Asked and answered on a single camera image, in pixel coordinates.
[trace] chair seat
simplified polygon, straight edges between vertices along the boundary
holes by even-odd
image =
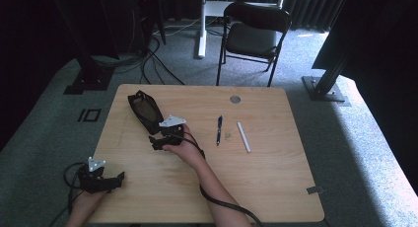
[[[255,29],[242,23],[235,23],[228,33],[226,50],[269,59],[275,55],[276,32]]]

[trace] person's right hand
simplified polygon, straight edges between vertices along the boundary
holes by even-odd
[[[186,124],[183,125],[184,129],[184,138],[192,142],[196,142],[189,134],[191,134],[190,129]],[[200,154],[197,147],[195,147],[190,142],[183,140],[177,146],[174,145],[164,145],[163,149],[166,151],[171,151],[175,153],[182,161],[187,163],[191,168],[196,169],[196,167],[202,162],[206,162],[203,156]]]

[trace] forearm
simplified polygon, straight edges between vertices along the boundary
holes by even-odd
[[[206,161],[201,162],[194,170],[202,188],[208,195],[215,199],[238,205],[237,201],[221,184]],[[210,201],[208,201],[208,206],[217,227],[250,226],[246,215],[242,212]]]

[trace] wooden table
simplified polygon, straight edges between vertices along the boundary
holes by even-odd
[[[218,178],[238,203],[262,222],[316,222],[324,217],[286,93],[280,88],[121,85],[95,158],[104,176],[125,171],[122,188],[108,194],[94,223],[211,223],[194,172],[176,155],[155,151],[127,101],[138,90],[152,96],[164,118],[187,120]],[[234,104],[231,96],[240,97]],[[218,117],[224,119],[216,145]],[[247,153],[237,121],[243,125]],[[226,133],[232,134],[226,139]]]

